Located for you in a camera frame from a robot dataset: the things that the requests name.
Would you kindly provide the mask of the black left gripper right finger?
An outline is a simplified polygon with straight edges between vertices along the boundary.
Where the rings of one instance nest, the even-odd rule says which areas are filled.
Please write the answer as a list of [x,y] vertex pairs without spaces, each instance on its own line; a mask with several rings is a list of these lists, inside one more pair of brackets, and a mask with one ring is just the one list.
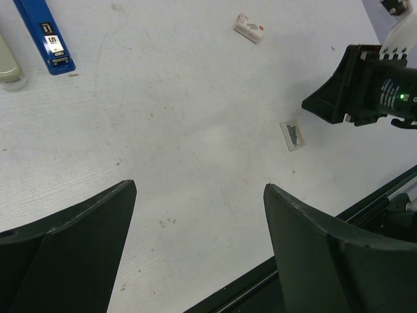
[[353,226],[268,184],[265,214],[287,312],[415,312],[416,245]]

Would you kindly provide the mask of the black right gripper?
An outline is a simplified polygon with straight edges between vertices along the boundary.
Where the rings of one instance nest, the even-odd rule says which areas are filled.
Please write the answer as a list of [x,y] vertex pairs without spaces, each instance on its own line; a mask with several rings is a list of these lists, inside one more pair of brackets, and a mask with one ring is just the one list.
[[379,59],[380,45],[349,45],[333,75],[302,101],[302,109],[330,124],[350,115],[356,127],[376,123],[384,114],[367,107],[360,91],[366,66]]

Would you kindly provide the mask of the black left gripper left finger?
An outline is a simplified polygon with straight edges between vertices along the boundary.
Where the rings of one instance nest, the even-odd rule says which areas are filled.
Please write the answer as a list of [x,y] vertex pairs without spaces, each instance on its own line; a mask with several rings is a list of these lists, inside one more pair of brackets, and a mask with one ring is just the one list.
[[125,180],[1,232],[1,311],[106,312],[135,201]]

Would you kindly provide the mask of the white staple box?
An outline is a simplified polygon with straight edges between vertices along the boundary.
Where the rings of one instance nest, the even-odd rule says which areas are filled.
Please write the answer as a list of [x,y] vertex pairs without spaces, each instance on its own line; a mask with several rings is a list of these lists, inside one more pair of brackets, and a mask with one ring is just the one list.
[[259,44],[265,34],[265,28],[244,13],[240,13],[237,16],[233,30],[254,44]]

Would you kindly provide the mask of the beige white stapler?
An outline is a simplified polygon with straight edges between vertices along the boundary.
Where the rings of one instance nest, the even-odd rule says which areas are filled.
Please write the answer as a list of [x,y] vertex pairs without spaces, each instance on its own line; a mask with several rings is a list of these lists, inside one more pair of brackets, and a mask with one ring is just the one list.
[[4,90],[17,91],[27,85],[27,78],[2,35],[0,62],[1,87]]

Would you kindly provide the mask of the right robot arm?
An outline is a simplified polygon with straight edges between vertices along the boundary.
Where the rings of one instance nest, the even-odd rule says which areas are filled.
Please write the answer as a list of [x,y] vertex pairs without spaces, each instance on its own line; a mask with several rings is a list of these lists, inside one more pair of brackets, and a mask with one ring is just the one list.
[[333,75],[302,101],[330,124],[356,127],[393,117],[397,128],[416,128],[416,69],[406,57],[379,57],[378,45],[349,45]]

